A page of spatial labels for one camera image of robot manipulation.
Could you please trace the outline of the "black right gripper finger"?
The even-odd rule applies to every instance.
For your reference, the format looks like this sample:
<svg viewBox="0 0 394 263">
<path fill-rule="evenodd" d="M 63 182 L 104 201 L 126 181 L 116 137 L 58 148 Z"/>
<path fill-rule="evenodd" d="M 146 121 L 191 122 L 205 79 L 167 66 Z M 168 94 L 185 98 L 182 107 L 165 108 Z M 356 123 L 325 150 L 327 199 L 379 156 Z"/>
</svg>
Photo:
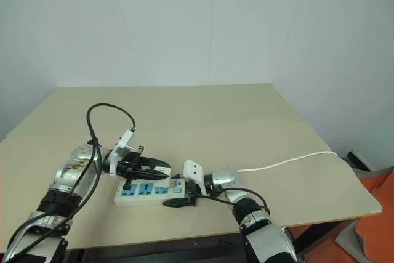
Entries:
<svg viewBox="0 0 394 263">
<path fill-rule="evenodd" d="M 188 198 L 172 198 L 163 201 L 162 205 L 169 208 L 182 208 L 185 206 L 191 206 L 191 202 Z"/>
</svg>

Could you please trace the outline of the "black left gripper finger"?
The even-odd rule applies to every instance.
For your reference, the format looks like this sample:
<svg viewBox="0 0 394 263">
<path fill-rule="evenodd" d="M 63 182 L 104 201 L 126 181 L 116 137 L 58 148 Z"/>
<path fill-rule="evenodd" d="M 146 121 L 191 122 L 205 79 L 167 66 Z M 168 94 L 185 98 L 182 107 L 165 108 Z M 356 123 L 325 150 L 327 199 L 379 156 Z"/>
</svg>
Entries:
<svg viewBox="0 0 394 263">
<path fill-rule="evenodd" d="M 143 180 L 163 180 L 169 177 L 168 174 L 155 169 L 146 169 L 146 170 L 138 169 L 134 172 L 134 176 L 137 179 L 143 179 Z"/>
<path fill-rule="evenodd" d="M 158 160 L 156 158 L 147 158 L 147 157 L 140 157 L 140 165 L 146 166 L 149 168 L 155 168 L 155 167 L 170 168 L 171 167 L 171 165 L 169 165 L 165 161 Z"/>
</svg>

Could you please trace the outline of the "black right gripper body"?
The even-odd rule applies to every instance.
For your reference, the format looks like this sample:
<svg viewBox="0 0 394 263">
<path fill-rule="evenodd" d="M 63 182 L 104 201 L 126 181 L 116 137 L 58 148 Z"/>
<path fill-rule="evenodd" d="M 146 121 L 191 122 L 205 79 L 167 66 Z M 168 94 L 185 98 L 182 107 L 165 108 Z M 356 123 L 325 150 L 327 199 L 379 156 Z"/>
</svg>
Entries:
<svg viewBox="0 0 394 263">
<path fill-rule="evenodd" d="M 197 185 L 194 182 L 186 182 L 184 206 L 196 206 L 197 198 L 198 198 Z"/>
</svg>

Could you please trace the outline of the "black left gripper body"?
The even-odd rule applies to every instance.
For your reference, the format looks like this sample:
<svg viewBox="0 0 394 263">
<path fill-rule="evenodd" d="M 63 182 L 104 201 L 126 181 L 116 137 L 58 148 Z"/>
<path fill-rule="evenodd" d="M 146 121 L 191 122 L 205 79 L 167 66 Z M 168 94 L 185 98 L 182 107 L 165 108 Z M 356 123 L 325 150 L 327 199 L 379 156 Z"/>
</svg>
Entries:
<svg viewBox="0 0 394 263">
<path fill-rule="evenodd" d="M 123 190 L 130 190 L 132 181 L 143 177 L 140 164 L 143 150 L 144 146 L 140 145 L 136 152 L 131 151 L 122 160 L 118 161 L 118 176 L 126 180 Z"/>
</svg>

